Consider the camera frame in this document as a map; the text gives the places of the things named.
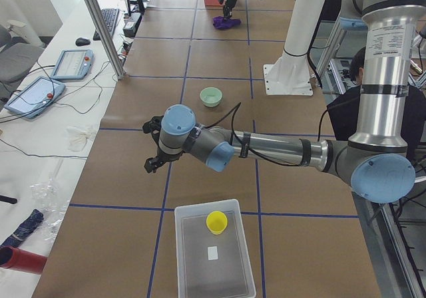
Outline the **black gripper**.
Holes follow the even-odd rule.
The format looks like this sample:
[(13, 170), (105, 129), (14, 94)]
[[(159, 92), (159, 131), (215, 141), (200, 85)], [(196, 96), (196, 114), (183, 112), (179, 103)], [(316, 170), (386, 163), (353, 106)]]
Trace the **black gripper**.
[[(163, 116), (153, 116), (148, 122), (145, 122), (142, 125), (142, 131), (145, 134), (150, 134), (152, 139), (156, 144), (158, 144), (159, 138), (160, 138), (160, 131), (161, 131), (161, 122), (162, 122)], [(177, 156), (161, 156), (157, 155), (153, 158), (146, 159), (144, 163), (144, 169), (147, 173), (155, 173), (159, 168), (163, 167), (166, 163), (175, 162), (179, 160), (180, 155)]]
[(225, 10), (233, 10), (236, 5), (237, 0), (218, 0), (219, 4), (221, 4), (222, 9)]

